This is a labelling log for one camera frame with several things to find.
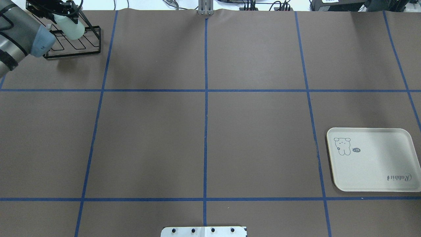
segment black wire rack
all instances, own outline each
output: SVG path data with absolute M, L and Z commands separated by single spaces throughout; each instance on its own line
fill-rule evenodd
M 32 16 L 47 27 L 47 24 L 37 16 L 34 14 Z M 101 28 L 92 26 L 82 11 L 79 12 L 79 17 L 88 26 L 85 27 L 82 37 L 77 40 L 69 40 L 62 30 L 57 28 L 55 24 L 51 24 L 50 32 L 57 40 L 50 51 L 43 55 L 44 58 L 55 59 L 101 53 Z

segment gray tabletop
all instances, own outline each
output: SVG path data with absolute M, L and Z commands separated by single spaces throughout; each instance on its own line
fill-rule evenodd
M 343 192 L 331 127 L 421 154 L 421 14 L 86 12 L 102 53 L 0 83 L 0 236 L 420 236 L 420 193 Z

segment cartoon animal illustration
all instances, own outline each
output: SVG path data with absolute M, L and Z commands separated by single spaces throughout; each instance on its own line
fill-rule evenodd
M 347 155 L 349 156 L 351 154 L 351 141 L 350 138 L 334 138 L 336 149 L 338 149 L 338 152 L 341 156 Z

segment metal bracket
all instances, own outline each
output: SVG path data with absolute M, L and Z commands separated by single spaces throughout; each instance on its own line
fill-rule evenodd
M 213 0 L 199 0 L 199 15 L 213 15 Z

